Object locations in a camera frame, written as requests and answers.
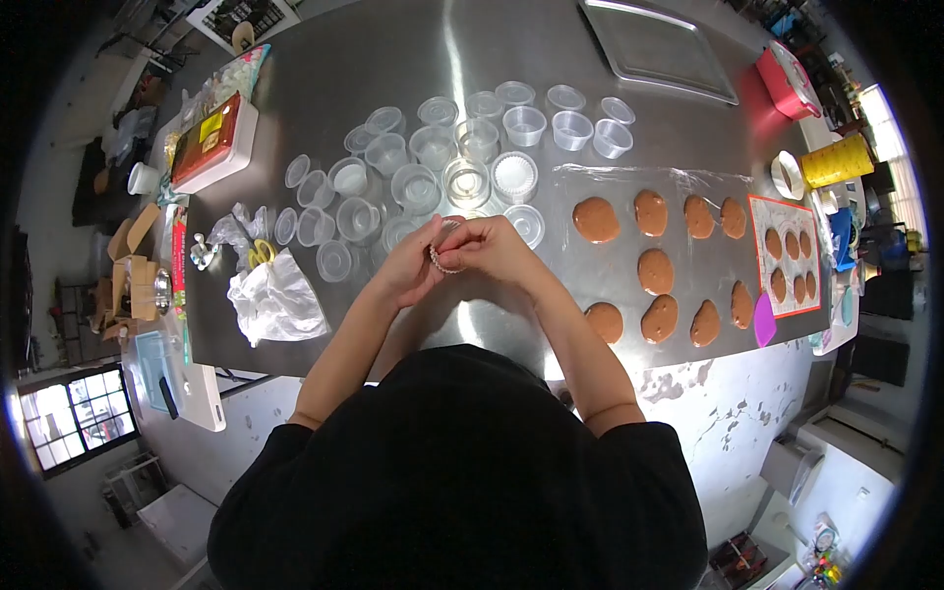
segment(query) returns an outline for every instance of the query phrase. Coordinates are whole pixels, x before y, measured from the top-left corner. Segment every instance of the red container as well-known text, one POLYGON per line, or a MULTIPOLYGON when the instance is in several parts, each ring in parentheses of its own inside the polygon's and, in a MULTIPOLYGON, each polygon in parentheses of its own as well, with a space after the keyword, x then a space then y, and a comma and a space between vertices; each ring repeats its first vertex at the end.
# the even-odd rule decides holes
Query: red container
POLYGON ((778 111, 794 121, 810 115, 822 116, 806 70, 783 43, 770 42, 770 47, 757 60, 757 70, 778 111))

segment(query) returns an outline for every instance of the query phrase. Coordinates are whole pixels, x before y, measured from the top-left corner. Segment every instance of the window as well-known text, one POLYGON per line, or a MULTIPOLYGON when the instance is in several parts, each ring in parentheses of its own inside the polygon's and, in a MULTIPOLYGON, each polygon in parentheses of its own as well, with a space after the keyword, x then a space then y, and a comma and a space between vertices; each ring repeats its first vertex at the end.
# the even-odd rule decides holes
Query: window
POLYGON ((23 420, 46 475, 138 436, 121 365, 67 375, 20 395, 23 420))

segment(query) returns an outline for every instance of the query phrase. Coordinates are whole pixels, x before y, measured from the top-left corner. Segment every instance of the stainless steel table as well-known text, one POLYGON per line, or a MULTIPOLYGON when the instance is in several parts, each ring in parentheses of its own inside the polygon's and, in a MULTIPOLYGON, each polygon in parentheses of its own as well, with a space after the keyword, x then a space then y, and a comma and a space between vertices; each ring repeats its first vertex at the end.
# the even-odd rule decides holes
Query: stainless steel table
MULTIPOLYGON (((747 84, 756 89, 760 80, 751 66, 757 56, 725 35, 705 29, 734 86, 747 84)), ((730 294, 735 277, 749 285, 752 295, 758 295, 756 263, 750 265, 750 234, 736 245, 727 244, 719 250, 714 239, 726 238, 720 236, 718 228, 716 236, 704 244, 678 247, 676 254, 681 256, 684 250, 690 253, 681 266, 676 263, 679 272, 673 295, 680 301, 679 325, 676 334, 662 345, 648 345, 639 336, 638 321, 651 296, 638 288, 635 277, 635 261, 645 249, 644 242, 636 239, 634 222, 627 221, 632 219, 629 208, 635 192, 611 195, 624 222, 625 242, 620 248, 594 251, 591 264, 581 254, 589 244, 571 240, 571 247, 564 248, 568 211, 562 212, 561 188, 554 186, 554 168, 574 162, 584 166, 674 167, 747 175, 755 178, 752 192, 773 196, 767 163, 781 149, 796 154, 807 151, 799 126, 785 126, 758 139, 763 135, 758 127, 763 122, 751 122, 744 96, 740 107, 731 107, 716 100, 618 80, 580 9, 569 0, 363 0, 294 26, 271 43, 272 51, 253 100, 260 120, 252 161, 242 172, 211 185, 192 199, 190 234, 209 233, 213 223, 236 201, 244 202, 251 210, 263 204, 278 210, 297 208, 295 192, 284 188, 283 183, 288 162, 305 153, 312 161, 320 160, 327 170, 347 155, 343 147, 347 132, 378 107, 399 107, 407 115, 409 137, 420 127, 417 107, 431 96, 453 98, 463 118, 468 95, 494 89, 505 80, 531 84, 537 91, 538 107, 544 106, 550 86, 565 83, 585 94, 584 112, 592 119, 599 118, 598 103, 604 96, 619 96, 630 104, 637 115, 632 125, 635 147, 618 160, 604 160, 590 144, 581 152, 564 152, 553 143, 548 117, 548 131, 542 142, 528 150, 540 171, 538 195, 531 204, 542 211, 548 225, 536 252, 562 276, 581 305, 589 306, 601 299, 618 303, 626 327, 614 350, 628 367, 698 361, 756 347, 753 330, 737 330, 724 321, 730 298, 725 299, 723 294, 725 289, 730 294), (717 269, 711 266, 711 260, 717 261, 727 253, 733 262, 717 269), (717 277, 721 268, 725 269, 725 278, 717 277), (681 274, 683 269, 690 274, 681 274), (694 348, 688 340, 688 327, 705 298, 699 285, 706 277, 718 281, 708 296, 722 315, 722 333, 710 346, 694 348)), ((678 218, 685 195, 665 196, 673 206, 672 215, 678 218)), ((743 194, 735 196, 744 198, 743 194)), ((498 214, 503 209, 493 197, 480 211, 498 214)), ((449 214, 458 210, 444 199, 438 211, 449 214)), ((315 248, 297 243, 290 244, 290 248, 311 280, 329 323, 337 328, 367 275, 327 284, 318 276, 315 248)), ((666 251, 673 255, 669 248, 666 251)), ((362 252, 362 256, 368 258, 369 253, 362 252)), ((304 375, 330 336, 298 343, 263 341, 258 348, 250 348, 226 299, 234 262, 235 255, 225 248, 222 260, 207 271, 187 268, 187 312, 194 361, 276 375, 304 375)), ((822 276, 828 276, 826 268, 822 268, 822 276)), ((820 293, 826 300, 822 285, 820 293)), ((417 324, 431 332, 424 346, 471 342, 522 362, 546 379, 561 378, 547 340, 520 295, 471 272, 444 281, 420 306, 401 314, 398 322, 417 324)), ((828 307, 784 318, 777 322, 774 342, 798 338, 825 329, 828 324, 828 307)))

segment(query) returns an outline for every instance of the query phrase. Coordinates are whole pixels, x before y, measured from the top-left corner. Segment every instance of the metal baking tray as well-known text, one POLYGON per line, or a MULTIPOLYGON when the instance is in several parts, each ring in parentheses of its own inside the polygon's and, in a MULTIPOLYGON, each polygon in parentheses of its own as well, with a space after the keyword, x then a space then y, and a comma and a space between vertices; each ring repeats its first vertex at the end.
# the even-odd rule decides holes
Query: metal baking tray
POLYGON ((620 78, 738 104, 728 75, 697 26, 650 8, 579 1, 620 78))

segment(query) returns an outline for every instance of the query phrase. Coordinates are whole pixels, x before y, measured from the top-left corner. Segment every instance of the chocolate cookie dough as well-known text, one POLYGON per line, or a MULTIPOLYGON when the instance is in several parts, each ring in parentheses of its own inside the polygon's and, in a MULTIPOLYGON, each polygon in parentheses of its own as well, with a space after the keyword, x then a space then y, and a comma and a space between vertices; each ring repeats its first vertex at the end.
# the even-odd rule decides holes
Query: chocolate cookie dough
POLYGON ((619 221, 613 205, 606 199, 591 196, 574 208, 574 227, 588 242, 603 244, 619 235, 619 221))
POLYGON ((793 279, 793 298, 797 300, 798 305, 806 299, 806 279, 803 275, 797 275, 793 279))
POLYGON ((781 244, 780 234, 777 233, 776 229, 767 229, 767 233, 764 234, 764 245, 767 247, 767 252, 773 257, 773 260, 778 261, 784 255, 784 245, 781 244))
POLYGON ((810 254, 813 253, 813 243, 810 241, 810 234, 805 231, 800 232, 800 252, 803 253, 804 258, 810 258, 810 254))
POLYGON ((797 234, 787 231, 784 244, 786 244, 786 255, 790 257, 791 261, 800 257, 800 242, 797 241, 797 234))
POLYGON ((715 218, 708 211, 708 203, 698 196, 692 194, 685 199, 685 224, 688 225, 688 233, 696 240, 703 240, 711 235, 715 228, 715 218))
POLYGON ((692 320, 692 328, 688 331, 692 344, 696 348, 708 346, 721 331, 721 318, 717 315, 717 307, 711 299, 701 302, 701 307, 692 320))
POLYGON ((773 294, 773 298, 777 299, 777 303, 784 302, 786 277, 784 277, 784 271, 780 270, 779 266, 773 269, 773 274, 770 275, 770 292, 773 294))
POLYGON ((640 231, 653 238, 661 236, 666 231, 668 207, 666 207, 666 200, 660 194, 643 189, 636 196, 634 205, 636 224, 640 231))
POLYGON ((610 303, 594 303, 583 314, 594 331, 608 345, 614 345, 623 335, 623 314, 610 303))
POLYGON ((679 303, 672 295, 659 295, 643 313, 640 328, 643 338, 657 345, 675 331, 679 321, 679 303))
POLYGON ((636 274, 639 275, 639 284, 653 295, 664 295, 672 290, 675 282, 675 271, 672 261, 662 250, 652 248, 646 250, 639 257, 636 264, 636 274))
POLYGON ((744 228, 748 224, 748 216, 744 208, 736 200, 728 197, 721 203, 721 229, 725 235, 738 239, 744 236, 744 228))
POLYGON ((750 297, 747 285, 738 280, 731 289, 731 321, 741 329, 750 326, 754 316, 754 300, 750 297))

